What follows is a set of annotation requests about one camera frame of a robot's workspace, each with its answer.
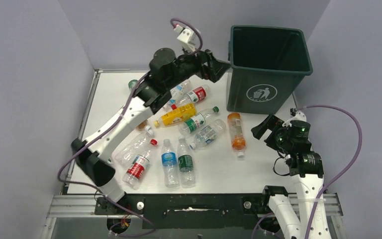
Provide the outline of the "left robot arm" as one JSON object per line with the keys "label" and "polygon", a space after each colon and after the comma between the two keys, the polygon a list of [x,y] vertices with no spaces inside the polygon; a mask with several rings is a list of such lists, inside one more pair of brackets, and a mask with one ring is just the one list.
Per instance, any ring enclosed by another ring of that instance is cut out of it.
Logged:
{"label": "left robot arm", "polygon": [[157,50],[150,70],[134,87],[124,106],[87,139],[71,143],[73,159],[93,182],[92,186],[113,202],[125,192],[108,160],[117,146],[144,120],[157,113],[172,97],[170,90],[196,75],[213,83],[231,67],[217,60],[210,50],[176,56],[170,48]]}

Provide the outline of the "Pocari Sweat clear bottle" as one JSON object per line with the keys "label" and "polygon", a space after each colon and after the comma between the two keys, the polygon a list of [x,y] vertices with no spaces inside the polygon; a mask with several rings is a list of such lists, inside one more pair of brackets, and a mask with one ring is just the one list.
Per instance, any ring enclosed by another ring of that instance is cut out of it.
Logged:
{"label": "Pocari Sweat clear bottle", "polygon": [[226,123],[221,119],[217,119],[213,121],[211,124],[201,129],[194,136],[189,146],[192,150],[206,147],[209,144],[213,143],[218,138],[219,135],[225,132],[225,130],[226,130]]}

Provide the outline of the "dark green label bottle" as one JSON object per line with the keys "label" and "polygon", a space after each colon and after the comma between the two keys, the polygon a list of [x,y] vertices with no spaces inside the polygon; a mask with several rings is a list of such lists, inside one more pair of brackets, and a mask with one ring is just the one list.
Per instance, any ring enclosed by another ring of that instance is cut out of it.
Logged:
{"label": "dark green label bottle", "polygon": [[181,183],[184,188],[195,186],[195,173],[191,149],[184,136],[179,136],[178,144],[178,164]]}

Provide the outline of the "orange drink bottle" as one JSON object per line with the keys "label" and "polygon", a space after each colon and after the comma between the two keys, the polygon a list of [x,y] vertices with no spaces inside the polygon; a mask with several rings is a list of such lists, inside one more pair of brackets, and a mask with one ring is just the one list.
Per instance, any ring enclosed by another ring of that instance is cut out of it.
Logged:
{"label": "orange drink bottle", "polygon": [[239,113],[230,113],[227,117],[231,146],[238,159],[245,157],[246,140],[243,136],[242,121]]}

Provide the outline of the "blue label water bottle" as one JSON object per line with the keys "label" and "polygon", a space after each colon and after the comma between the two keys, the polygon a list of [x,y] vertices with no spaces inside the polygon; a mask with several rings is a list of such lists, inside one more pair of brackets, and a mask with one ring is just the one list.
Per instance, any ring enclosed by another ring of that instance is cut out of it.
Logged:
{"label": "blue label water bottle", "polygon": [[169,139],[163,140],[161,162],[164,170],[165,186],[168,188],[178,188],[180,185],[180,179],[178,173],[177,155]]}

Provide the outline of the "clear crushed bottle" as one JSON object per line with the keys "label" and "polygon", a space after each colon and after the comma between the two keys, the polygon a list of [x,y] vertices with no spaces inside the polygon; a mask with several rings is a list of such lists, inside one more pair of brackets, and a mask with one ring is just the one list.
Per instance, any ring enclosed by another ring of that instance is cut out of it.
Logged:
{"label": "clear crushed bottle", "polygon": [[137,135],[133,140],[128,143],[120,152],[113,153],[112,159],[121,164],[122,166],[128,166],[139,150],[146,147],[150,140],[155,136],[154,131],[150,126],[145,127],[145,132]]}

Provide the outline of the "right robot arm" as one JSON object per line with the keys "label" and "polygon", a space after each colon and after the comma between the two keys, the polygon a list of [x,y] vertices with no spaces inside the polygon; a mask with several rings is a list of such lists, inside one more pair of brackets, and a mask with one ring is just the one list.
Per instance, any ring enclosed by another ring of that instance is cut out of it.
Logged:
{"label": "right robot arm", "polygon": [[262,210],[277,219],[286,239],[331,238],[321,192],[324,170],[320,155],[311,149],[308,139],[310,127],[306,116],[298,111],[286,121],[269,115],[251,130],[256,139],[270,130],[264,142],[267,147],[284,154],[289,168],[299,212],[293,209],[284,187],[266,186],[260,198]]}

